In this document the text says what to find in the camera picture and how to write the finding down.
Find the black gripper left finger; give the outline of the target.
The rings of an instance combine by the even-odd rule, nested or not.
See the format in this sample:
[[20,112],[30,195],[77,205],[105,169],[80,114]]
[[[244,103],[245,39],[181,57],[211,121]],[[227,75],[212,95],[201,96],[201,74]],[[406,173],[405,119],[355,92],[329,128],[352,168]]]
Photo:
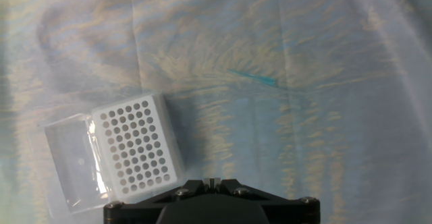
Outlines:
[[103,224],[157,223],[163,210],[170,204],[208,194],[212,187],[212,178],[188,180],[183,186],[135,204],[126,204],[119,200],[110,202],[103,207]]

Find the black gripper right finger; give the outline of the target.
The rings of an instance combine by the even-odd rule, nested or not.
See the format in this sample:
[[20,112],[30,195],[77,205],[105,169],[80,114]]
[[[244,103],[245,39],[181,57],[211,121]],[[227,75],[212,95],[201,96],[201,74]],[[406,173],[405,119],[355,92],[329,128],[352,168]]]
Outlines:
[[269,223],[320,223],[320,201],[311,196],[288,200],[241,184],[236,179],[213,178],[213,191],[236,200],[245,200],[263,210]]

